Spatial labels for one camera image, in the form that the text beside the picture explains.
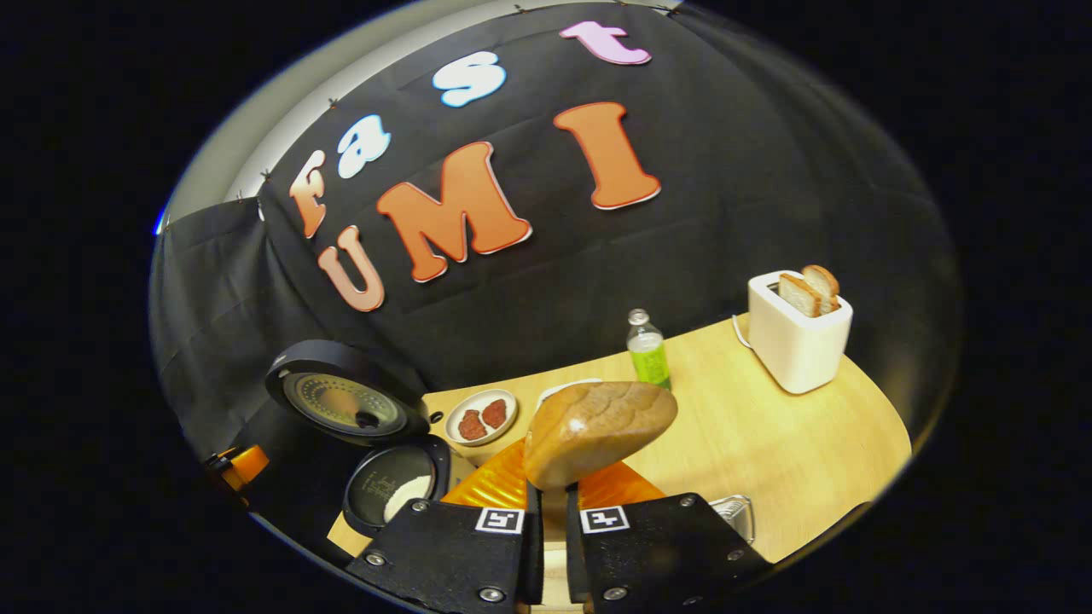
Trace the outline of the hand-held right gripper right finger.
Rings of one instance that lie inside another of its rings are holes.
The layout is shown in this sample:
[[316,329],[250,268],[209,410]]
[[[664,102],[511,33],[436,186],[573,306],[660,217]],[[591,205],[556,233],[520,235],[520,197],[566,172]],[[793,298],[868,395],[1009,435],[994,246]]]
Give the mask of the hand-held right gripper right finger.
[[725,613],[773,566],[695,492],[667,496],[624,462],[566,489],[568,591],[587,613]]

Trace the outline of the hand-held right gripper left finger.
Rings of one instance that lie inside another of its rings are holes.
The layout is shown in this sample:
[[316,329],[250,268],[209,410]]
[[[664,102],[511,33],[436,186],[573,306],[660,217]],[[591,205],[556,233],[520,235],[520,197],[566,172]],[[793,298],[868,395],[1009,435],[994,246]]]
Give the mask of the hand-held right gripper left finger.
[[369,543],[345,571],[358,585],[416,613],[527,613],[543,597],[541,493],[524,474],[524,442],[509,444],[465,479],[453,479],[454,454],[438,439],[428,458],[427,491],[397,503],[392,517],[365,517],[365,485],[392,464],[397,486],[410,463],[397,450],[371,454],[352,474],[345,521]]

